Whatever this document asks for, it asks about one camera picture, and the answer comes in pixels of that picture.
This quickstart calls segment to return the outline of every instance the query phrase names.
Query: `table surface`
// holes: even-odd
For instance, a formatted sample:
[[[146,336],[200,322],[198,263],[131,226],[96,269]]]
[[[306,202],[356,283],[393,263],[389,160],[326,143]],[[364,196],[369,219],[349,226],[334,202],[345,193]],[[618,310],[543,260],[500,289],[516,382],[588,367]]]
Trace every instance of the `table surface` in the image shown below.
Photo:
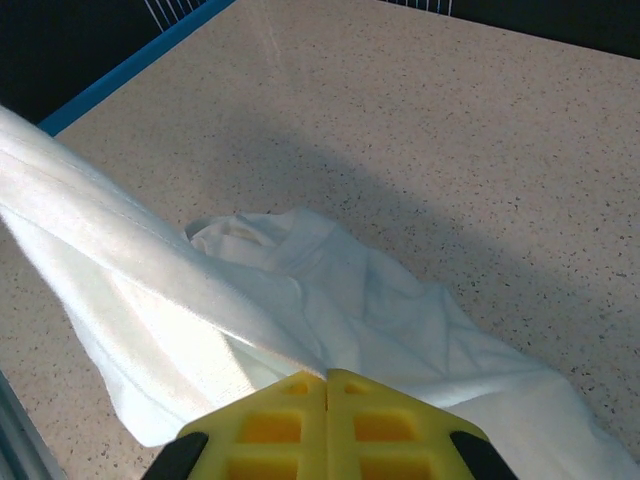
[[[375,0],[238,0],[59,139],[176,226],[304,205],[446,284],[640,458],[640,62]],[[76,478],[139,478],[0,230],[0,367]]]

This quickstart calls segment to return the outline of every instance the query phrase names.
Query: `speckled countertop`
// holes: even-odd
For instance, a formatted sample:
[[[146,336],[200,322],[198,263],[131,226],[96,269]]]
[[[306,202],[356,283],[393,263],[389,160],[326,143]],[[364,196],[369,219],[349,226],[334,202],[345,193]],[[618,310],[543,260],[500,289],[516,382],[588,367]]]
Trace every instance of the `speckled countertop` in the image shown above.
[[[238,0],[59,138],[180,226],[306,205],[544,359],[640,458],[640,62],[375,0]],[[71,479],[138,478],[0,230],[0,367]]]

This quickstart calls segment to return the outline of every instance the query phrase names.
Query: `white towel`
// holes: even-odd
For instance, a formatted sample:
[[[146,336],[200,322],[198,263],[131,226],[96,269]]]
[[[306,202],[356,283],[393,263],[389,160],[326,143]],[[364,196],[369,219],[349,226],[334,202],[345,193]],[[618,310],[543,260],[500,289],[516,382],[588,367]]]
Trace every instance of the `white towel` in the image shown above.
[[[640,479],[562,376],[308,210],[180,234],[0,110],[0,213],[143,445],[300,369],[336,367],[477,424],[521,479]]]

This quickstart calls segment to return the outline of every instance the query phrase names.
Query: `blue edge trim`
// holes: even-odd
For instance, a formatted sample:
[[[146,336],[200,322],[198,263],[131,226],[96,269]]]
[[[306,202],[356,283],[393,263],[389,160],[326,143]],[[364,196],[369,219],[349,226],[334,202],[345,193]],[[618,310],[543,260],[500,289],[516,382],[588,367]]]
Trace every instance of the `blue edge trim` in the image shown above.
[[[57,135],[232,3],[233,0],[203,3],[45,118],[38,127],[51,136]]]

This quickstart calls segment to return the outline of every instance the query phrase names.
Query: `crumpled fabric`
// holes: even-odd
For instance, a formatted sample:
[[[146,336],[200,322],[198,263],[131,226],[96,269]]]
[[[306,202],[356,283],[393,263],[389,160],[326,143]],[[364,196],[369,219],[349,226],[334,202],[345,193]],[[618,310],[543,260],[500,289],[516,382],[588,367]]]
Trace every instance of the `crumpled fabric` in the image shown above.
[[[560,374],[309,210],[176,232],[0,110],[0,214],[145,446],[296,371],[343,368],[477,424],[521,479],[640,478]]]

